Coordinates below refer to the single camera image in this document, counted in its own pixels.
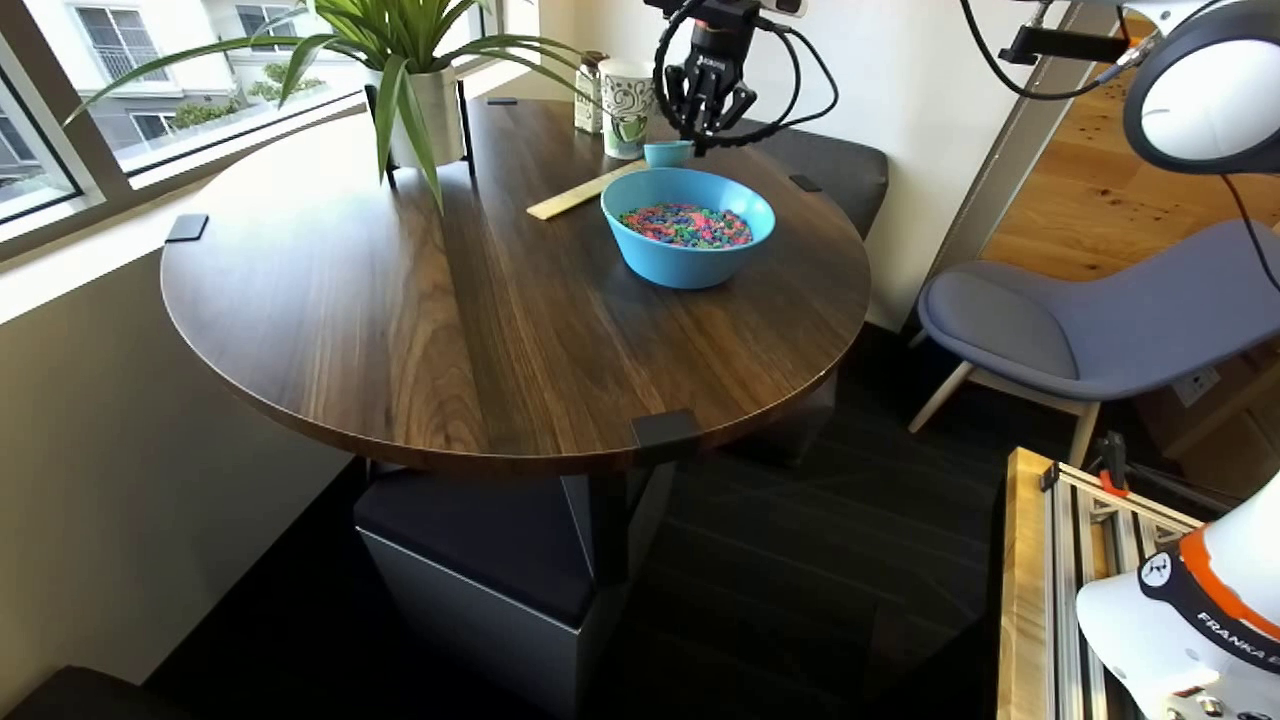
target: floor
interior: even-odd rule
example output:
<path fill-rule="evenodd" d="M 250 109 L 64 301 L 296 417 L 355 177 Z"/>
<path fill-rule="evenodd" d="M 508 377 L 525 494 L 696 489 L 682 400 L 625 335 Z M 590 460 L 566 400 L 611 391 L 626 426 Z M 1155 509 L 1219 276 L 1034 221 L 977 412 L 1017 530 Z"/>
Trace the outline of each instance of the floor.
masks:
<path fill-rule="evenodd" d="M 984 714 L 1005 455 L 1064 455 L 1073 426 L 964 386 L 908 436 L 946 362 L 868 329 L 799 467 L 762 444 L 686 460 L 583 714 Z M 146 691 L 204 720 L 537 714 L 400 632 L 352 537 L 361 489 L 342 473 Z"/>

